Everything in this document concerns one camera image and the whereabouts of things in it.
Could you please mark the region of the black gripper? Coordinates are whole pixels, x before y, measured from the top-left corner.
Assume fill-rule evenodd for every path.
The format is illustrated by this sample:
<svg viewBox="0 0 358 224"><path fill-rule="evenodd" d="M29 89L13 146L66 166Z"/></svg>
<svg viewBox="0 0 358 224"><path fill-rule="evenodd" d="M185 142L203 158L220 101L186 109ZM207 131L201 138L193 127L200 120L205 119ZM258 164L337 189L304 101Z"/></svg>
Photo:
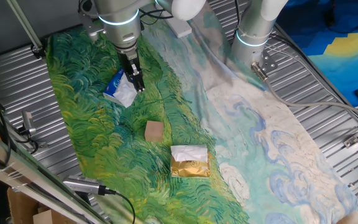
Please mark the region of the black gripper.
<svg viewBox="0 0 358 224"><path fill-rule="evenodd" d="M134 84L138 93L143 92L145 90L145 85L142 74L140 73L141 68L137 49L118 51L117 55L119 57L121 67L126 73L128 81Z"/></svg>

